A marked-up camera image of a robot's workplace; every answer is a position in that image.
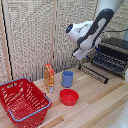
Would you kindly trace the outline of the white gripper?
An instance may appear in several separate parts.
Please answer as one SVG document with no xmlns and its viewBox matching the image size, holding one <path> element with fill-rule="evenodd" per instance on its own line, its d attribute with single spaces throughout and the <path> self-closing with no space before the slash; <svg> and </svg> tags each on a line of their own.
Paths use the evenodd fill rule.
<svg viewBox="0 0 128 128">
<path fill-rule="evenodd" d="M 88 53 L 90 52 L 90 50 L 82 50 L 80 48 L 77 48 L 73 51 L 73 56 L 76 57 L 78 60 L 81 60 L 82 58 L 84 58 Z"/>
</svg>

